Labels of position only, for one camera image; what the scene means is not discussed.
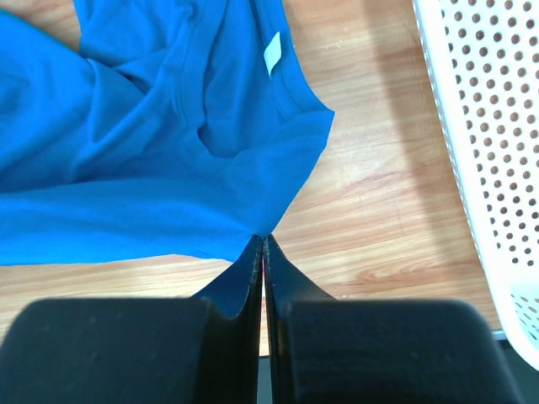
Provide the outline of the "white perforated basket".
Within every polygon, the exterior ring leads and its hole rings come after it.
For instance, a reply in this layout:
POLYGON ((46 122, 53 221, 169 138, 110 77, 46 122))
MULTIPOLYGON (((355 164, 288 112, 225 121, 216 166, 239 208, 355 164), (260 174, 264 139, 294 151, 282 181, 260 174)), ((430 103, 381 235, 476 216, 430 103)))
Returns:
POLYGON ((538 4, 416 1, 457 187, 502 331, 538 365, 538 4))

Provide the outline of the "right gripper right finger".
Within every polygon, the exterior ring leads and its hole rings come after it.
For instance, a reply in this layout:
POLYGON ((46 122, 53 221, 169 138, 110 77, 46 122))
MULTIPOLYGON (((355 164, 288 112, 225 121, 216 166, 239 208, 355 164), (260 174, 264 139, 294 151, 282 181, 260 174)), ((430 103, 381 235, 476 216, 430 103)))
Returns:
POLYGON ((461 300, 339 300, 264 241, 276 403, 520 403, 488 323, 461 300))

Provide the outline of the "blue t shirt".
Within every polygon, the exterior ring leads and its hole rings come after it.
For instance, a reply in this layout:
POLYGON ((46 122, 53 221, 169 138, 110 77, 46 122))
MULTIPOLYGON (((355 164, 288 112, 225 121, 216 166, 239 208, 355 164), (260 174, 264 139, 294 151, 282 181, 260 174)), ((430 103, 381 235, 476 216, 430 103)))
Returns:
POLYGON ((78 1, 71 50, 1 14, 1 262, 235 260, 334 113, 279 1, 78 1))

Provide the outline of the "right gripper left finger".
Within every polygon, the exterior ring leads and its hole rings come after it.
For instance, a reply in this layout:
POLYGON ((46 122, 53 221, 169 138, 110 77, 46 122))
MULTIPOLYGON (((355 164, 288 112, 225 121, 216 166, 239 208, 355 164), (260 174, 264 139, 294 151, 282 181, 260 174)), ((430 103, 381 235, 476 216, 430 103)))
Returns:
POLYGON ((255 402, 262 246, 189 298, 28 304, 1 346, 2 402, 255 402))

